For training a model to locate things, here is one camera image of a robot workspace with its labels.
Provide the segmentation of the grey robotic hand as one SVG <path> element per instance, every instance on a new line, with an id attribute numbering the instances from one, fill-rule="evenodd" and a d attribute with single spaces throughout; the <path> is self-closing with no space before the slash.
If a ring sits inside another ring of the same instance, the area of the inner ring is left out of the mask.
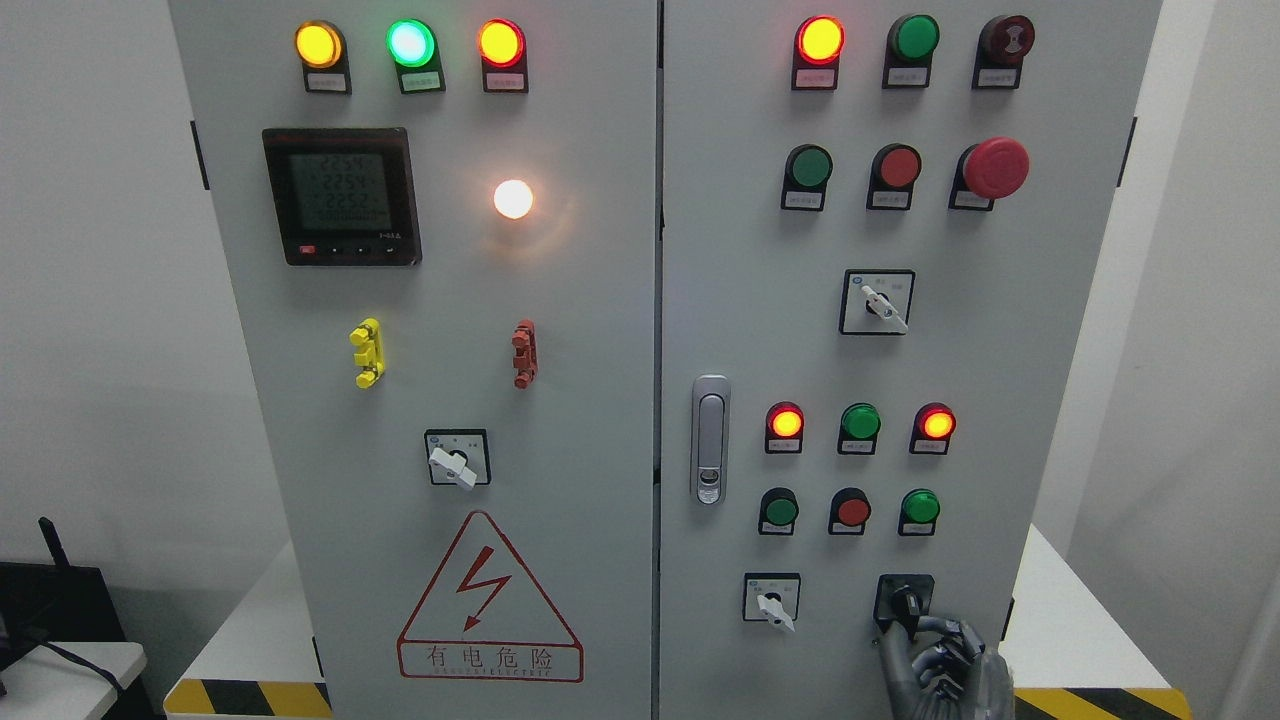
<path id="1" fill-rule="evenodd" d="M 968 623 L 924 616 L 918 628 L 940 639 L 913 659 L 901 624 L 891 623 L 879 639 L 892 717 L 1015 719 L 1009 666 Z"/>

